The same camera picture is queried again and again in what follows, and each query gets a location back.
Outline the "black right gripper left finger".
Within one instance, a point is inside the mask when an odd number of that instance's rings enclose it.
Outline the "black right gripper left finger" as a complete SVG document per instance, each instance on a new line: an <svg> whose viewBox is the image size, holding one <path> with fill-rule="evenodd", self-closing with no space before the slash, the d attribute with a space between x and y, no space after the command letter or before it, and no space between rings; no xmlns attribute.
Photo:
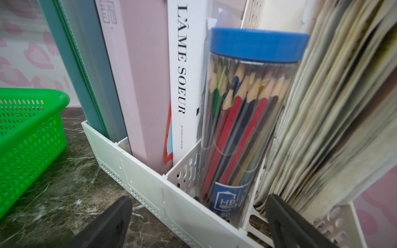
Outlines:
<svg viewBox="0 0 397 248"><path fill-rule="evenodd" d="M129 228L131 214L131 198L122 196L73 237L65 247L122 248Z"/></svg>

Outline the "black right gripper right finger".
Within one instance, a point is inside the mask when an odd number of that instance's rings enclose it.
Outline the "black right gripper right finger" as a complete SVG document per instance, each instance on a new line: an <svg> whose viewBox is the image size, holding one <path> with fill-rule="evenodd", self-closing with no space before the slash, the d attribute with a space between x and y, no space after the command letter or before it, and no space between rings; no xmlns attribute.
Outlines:
<svg viewBox="0 0 397 248"><path fill-rule="evenodd" d="M265 210L276 248L336 247L280 196L270 195Z"/></svg>

